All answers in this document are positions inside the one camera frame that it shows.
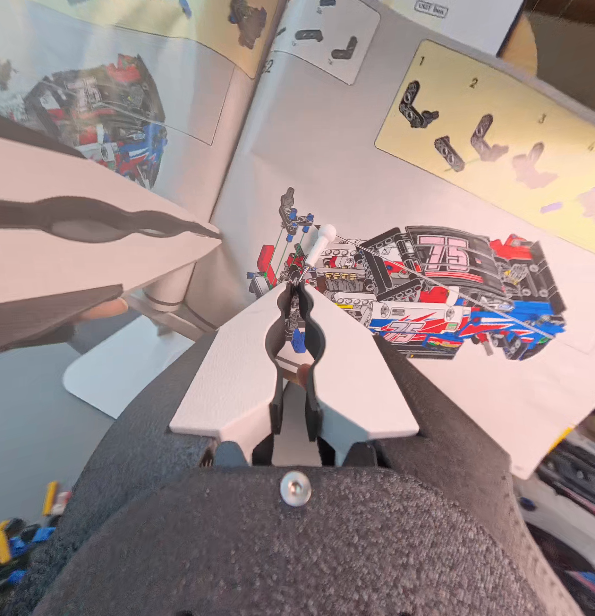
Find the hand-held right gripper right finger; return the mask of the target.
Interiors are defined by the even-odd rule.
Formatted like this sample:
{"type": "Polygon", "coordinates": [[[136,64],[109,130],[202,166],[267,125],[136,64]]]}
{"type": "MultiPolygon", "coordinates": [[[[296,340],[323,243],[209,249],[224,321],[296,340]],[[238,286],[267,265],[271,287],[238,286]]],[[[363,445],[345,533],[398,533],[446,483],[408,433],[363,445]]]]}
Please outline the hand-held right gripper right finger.
{"type": "Polygon", "coordinates": [[[419,425],[374,336],[306,283],[297,286],[312,358],[305,419],[324,466],[343,464],[357,443],[412,437],[419,425]]]}

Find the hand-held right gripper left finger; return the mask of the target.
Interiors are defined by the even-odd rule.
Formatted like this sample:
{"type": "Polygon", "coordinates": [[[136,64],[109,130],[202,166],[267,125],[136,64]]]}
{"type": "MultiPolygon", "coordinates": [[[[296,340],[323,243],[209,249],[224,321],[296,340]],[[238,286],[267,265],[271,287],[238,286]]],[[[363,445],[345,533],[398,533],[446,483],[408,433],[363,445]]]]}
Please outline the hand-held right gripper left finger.
{"type": "Polygon", "coordinates": [[[248,465],[283,421],[285,319],[294,287],[276,286],[216,332],[169,429],[239,446],[248,465]]]}

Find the toy car set box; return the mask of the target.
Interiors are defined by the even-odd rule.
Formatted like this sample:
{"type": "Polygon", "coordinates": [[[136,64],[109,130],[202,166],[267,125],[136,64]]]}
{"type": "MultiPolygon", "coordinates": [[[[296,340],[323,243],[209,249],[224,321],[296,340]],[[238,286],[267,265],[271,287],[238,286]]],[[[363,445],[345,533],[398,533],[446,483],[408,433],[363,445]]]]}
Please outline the toy car set box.
{"type": "Polygon", "coordinates": [[[568,559],[568,569],[595,574],[595,410],[541,460],[527,479],[514,478],[526,525],[542,550],[568,559]]]}

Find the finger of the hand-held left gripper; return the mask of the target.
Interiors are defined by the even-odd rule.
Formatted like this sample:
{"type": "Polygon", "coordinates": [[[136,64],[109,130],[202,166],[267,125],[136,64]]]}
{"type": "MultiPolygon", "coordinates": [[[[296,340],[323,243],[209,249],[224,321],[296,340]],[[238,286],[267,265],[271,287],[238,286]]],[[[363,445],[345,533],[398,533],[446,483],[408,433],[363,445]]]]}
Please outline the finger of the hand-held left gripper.
{"type": "Polygon", "coordinates": [[[3,138],[0,230],[39,230],[56,237],[220,236],[86,159],[3,138]]]}
{"type": "Polygon", "coordinates": [[[221,241],[216,228],[175,217],[3,228],[0,304],[113,285],[134,290],[194,263],[221,241]]]}

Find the building instruction booklet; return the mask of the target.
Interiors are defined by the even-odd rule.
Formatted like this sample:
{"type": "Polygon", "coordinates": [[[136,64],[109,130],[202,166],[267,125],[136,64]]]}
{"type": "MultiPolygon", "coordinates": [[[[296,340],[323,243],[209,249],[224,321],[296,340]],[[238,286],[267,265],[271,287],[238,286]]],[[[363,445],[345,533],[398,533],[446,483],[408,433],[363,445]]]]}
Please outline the building instruction booklet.
{"type": "MultiPolygon", "coordinates": [[[[278,239],[277,257],[420,225],[540,242],[565,328],[533,357],[373,336],[523,479],[595,408],[595,112],[499,58],[378,1],[0,1],[0,115],[219,231],[194,263],[113,285],[191,339],[257,300],[246,275],[278,239]]],[[[276,363],[295,372],[304,282],[284,283],[276,363]]]]}

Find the white book stand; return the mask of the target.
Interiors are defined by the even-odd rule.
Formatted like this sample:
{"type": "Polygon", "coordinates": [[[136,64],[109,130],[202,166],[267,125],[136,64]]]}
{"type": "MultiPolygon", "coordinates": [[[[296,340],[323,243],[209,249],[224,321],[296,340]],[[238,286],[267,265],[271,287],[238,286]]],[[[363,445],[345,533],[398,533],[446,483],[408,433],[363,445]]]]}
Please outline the white book stand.
{"type": "MultiPolygon", "coordinates": [[[[526,360],[564,331],[566,307],[540,242],[420,225],[322,246],[306,256],[297,243],[277,257],[279,239],[264,244],[249,291],[258,299],[280,283],[309,283],[410,358],[452,360],[471,341],[526,360]]],[[[63,384],[115,419],[192,344],[139,317],[69,366],[63,384]]]]}

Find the person's left hand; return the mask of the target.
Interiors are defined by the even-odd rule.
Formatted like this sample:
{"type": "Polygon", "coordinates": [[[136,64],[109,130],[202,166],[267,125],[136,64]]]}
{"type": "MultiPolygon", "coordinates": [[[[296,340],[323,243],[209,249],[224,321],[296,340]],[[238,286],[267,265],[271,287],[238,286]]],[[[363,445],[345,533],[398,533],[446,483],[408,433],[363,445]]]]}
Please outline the person's left hand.
{"type": "Polygon", "coordinates": [[[129,306],[126,300],[118,297],[82,312],[78,316],[78,321],[108,319],[124,314],[128,310],[129,306]]]}

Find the grey desk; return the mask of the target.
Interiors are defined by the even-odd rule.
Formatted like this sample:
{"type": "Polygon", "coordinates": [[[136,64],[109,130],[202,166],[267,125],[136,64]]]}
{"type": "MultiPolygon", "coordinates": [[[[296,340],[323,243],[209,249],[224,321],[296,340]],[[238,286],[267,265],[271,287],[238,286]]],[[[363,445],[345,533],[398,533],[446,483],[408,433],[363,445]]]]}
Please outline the grey desk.
{"type": "Polygon", "coordinates": [[[0,523],[37,521],[47,483],[78,480],[114,420],[67,392],[63,373],[138,316],[81,323],[67,343],[0,353],[0,523]]]}

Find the pile of mixed brick pieces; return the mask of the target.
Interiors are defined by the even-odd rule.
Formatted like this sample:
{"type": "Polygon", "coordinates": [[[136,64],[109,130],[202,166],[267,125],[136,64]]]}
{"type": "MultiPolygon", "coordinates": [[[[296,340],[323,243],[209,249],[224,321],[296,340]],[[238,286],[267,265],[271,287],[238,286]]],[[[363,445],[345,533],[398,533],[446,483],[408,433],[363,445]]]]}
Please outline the pile of mixed brick pieces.
{"type": "Polygon", "coordinates": [[[63,490],[59,482],[50,482],[40,522],[29,524],[21,518],[10,518],[0,523],[0,594],[22,582],[34,551],[55,533],[71,495],[72,491],[63,490]]]}

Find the white paper sheet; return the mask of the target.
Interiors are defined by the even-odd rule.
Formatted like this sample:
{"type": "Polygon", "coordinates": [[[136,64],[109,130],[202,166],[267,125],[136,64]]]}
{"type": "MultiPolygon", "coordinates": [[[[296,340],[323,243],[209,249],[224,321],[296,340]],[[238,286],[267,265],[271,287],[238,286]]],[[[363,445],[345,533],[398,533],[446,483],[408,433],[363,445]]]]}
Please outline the white paper sheet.
{"type": "Polygon", "coordinates": [[[524,1],[383,1],[401,16],[435,33],[497,56],[515,27],[524,1]]]}

